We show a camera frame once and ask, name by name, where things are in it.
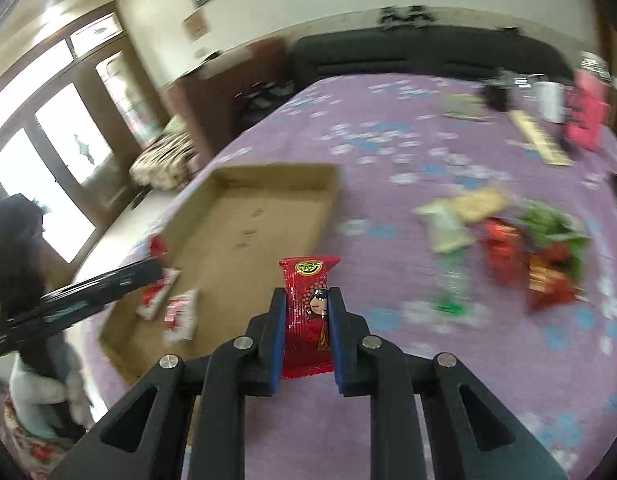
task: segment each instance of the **cartoon character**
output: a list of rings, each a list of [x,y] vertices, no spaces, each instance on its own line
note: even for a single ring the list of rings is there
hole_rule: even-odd
[[[328,315],[327,290],[316,288],[308,299],[308,332],[311,340],[316,341],[317,350],[331,349]]]

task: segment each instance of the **purple tablecloth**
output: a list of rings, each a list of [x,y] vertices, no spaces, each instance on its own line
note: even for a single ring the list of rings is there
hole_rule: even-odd
[[[343,193],[321,252],[342,258],[329,282],[348,309],[412,354],[456,354],[573,479],[584,479],[617,436],[617,202],[607,181],[617,173],[617,140],[606,130],[598,153],[582,153],[571,168],[547,166],[506,114],[488,123],[443,116],[441,93],[478,87],[399,74],[322,80],[220,153],[162,222],[220,164],[341,165]],[[439,270],[412,209],[489,179],[583,221],[592,239],[587,301],[529,315],[525,290],[496,286],[476,244],[467,255],[468,314],[430,308]],[[128,260],[145,251],[140,244]],[[127,386],[95,341],[105,316],[82,324],[82,353],[110,406]],[[247,478],[368,478],[369,435],[368,400],[340,397],[331,374],[285,381],[275,397],[248,400]]]

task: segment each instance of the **silver screw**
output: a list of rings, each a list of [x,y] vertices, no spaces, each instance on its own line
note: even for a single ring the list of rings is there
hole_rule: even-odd
[[[248,335],[241,335],[233,341],[233,346],[238,350],[248,350],[253,346],[253,340]]]
[[[375,350],[382,346],[382,339],[377,337],[376,335],[366,335],[362,338],[362,346],[364,348],[370,348],[371,350]]]
[[[162,359],[159,360],[159,365],[162,368],[175,368],[178,362],[179,359],[176,355],[169,354],[165,355],[164,357],[162,357]]]
[[[453,368],[458,363],[458,359],[455,355],[444,352],[438,355],[437,363],[444,368]]]

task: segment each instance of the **cardboard box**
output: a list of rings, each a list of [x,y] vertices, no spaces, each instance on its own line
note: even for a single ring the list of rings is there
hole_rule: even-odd
[[[118,301],[100,344],[128,384],[163,355],[211,354],[242,335],[249,320],[268,311],[283,286],[278,261],[311,255],[339,192],[332,164],[226,166],[213,171],[164,227],[170,265],[181,269],[170,296],[198,289],[192,341],[166,346],[164,306],[152,321],[135,309],[137,290]]]

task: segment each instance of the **white cup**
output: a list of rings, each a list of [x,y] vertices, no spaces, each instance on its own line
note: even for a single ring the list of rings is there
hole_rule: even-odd
[[[550,123],[564,122],[564,85],[553,81],[538,81],[533,85],[540,113]]]

